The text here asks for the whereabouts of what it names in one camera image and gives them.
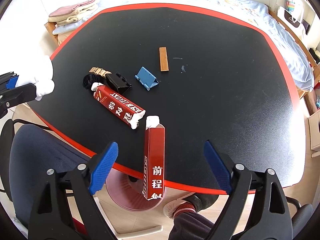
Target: black tabletop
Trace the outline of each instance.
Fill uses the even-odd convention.
[[[160,71],[159,47],[168,72]],[[84,149],[100,153],[116,141],[115,168],[127,174],[142,177],[145,119],[158,115],[166,186],[221,193],[202,154],[207,139],[235,163],[273,168],[283,187],[302,177],[304,121],[292,77],[270,38],[247,23],[191,6],[122,6],[91,18],[51,59],[55,89],[30,106]],[[150,91],[134,77],[142,66],[159,81]],[[132,84],[124,96],[146,110],[136,130],[82,87],[92,67]]]

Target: light blue bedding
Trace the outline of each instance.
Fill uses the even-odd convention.
[[[314,86],[312,69],[302,49],[293,38],[269,14],[266,5],[252,0],[99,0],[99,8],[93,14],[81,21],[60,26],[53,34],[75,30],[90,17],[105,8],[135,3],[177,3],[186,4],[218,11],[264,31],[274,42],[291,72],[296,86],[305,91],[311,91]]]

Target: shoe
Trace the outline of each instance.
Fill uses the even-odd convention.
[[[201,194],[191,192],[181,198],[175,199],[169,203],[167,203],[163,207],[163,213],[165,216],[173,219],[173,215],[177,208],[185,202],[191,203],[196,213],[200,210],[204,210],[210,206],[212,206],[218,199],[219,195],[209,195],[209,194]]]
[[[177,198],[175,200],[172,200],[170,201],[169,203],[167,203],[164,207],[163,207],[163,214],[166,216],[166,217],[169,217],[171,219],[173,219],[173,214],[174,212],[177,210],[177,208],[187,202],[186,200],[183,200],[184,198],[186,197],[189,197],[190,195],[194,194],[194,192],[190,192],[188,193],[187,195],[183,196],[183,197],[180,197],[180,198]]]

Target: red table edge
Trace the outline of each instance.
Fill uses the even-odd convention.
[[[281,71],[282,71],[282,73],[284,75],[284,79],[285,79],[285,82],[286,82],[288,90],[289,90],[289,95],[290,95],[290,98],[291,98],[293,111],[294,112],[298,111],[298,109],[300,108],[298,91],[296,89],[296,86],[294,84],[293,78],[291,76],[291,73],[289,71],[289,68],[288,68],[287,64],[285,63],[281,53],[279,52],[279,50],[275,46],[275,44],[272,42],[270,37],[265,32],[263,32],[259,28],[255,27],[255,26],[253,26],[253,25],[251,25],[249,23],[246,23],[246,22],[244,22],[242,20],[239,20],[237,18],[234,18],[232,16],[229,16],[229,15],[226,15],[226,14],[223,14],[223,13],[220,13],[220,12],[216,12],[216,11],[213,11],[213,10],[201,8],[201,7],[195,7],[195,6],[190,6],[190,5],[182,5],[182,4],[171,4],[171,3],[143,3],[143,4],[121,5],[121,6],[117,6],[117,7],[104,9],[104,10],[98,12],[97,14],[95,14],[90,19],[88,19],[82,25],[80,25],[75,31],[73,31],[73,33],[71,33],[71,35],[69,35],[68,38],[66,38],[66,40],[53,52],[53,54],[51,55],[50,59],[53,60],[54,57],[68,43],[68,41],[71,40],[71,38],[73,36],[75,36],[84,26],[86,26],[89,22],[91,22],[93,19],[95,19],[95,17],[97,17],[98,15],[100,15],[102,13],[115,12],[115,11],[121,11],[121,10],[147,9],[147,8],[160,8],[160,7],[178,9],[178,10],[182,10],[182,11],[188,11],[188,12],[194,12],[194,13],[200,13],[200,14],[206,14],[206,15],[209,15],[209,16],[221,18],[221,19],[224,19],[224,20],[227,20],[227,21],[230,21],[230,22],[233,22],[233,23],[236,23],[236,24],[239,24],[239,25],[254,29],[257,32],[261,33],[264,36],[264,38],[266,39],[266,41],[267,41],[268,45],[270,46],[273,54],[275,55],[276,60],[278,61],[279,66],[281,68]],[[68,136],[64,135],[62,132],[60,132],[56,128],[54,128],[46,120],[44,120],[39,114],[36,113],[36,115],[49,128],[51,128],[56,134],[58,134],[60,137],[62,137],[64,140],[66,140],[69,144],[71,144],[72,146],[74,146],[78,150],[82,151],[83,153],[85,153],[85,154],[87,154],[88,156],[91,156],[91,157],[96,154],[95,152],[93,152],[93,151],[89,150],[88,148],[82,146],[81,144],[77,143],[76,141],[72,140],[71,138],[69,138]],[[127,167],[125,167],[123,165],[120,165],[118,163],[115,163],[113,165],[113,168],[118,170],[118,171],[121,171],[123,173],[126,173],[128,175],[131,175],[133,177],[136,177],[138,179],[143,179],[143,173],[142,172],[138,172],[138,171],[132,170],[132,169],[127,168]],[[203,194],[215,194],[215,195],[226,195],[227,194],[224,190],[189,186],[189,185],[184,185],[184,184],[180,184],[180,183],[172,182],[172,181],[168,181],[168,180],[164,181],[164,185],[166,187],[171,187],[171,188],[190,191],[190,192],[198,192],[198,193],[203,193]]]

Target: black scrunchie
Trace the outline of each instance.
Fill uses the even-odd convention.
[[[98,83],[102,83],[103,82],[103,77],[102,76],[98,76],[96,74],[92,74],[89,73],[88,75],[85,75],[83,78],[83,82],[82,82],[82,86],[85,89],[90,90],[92,87],[92,84],[98,82]]]

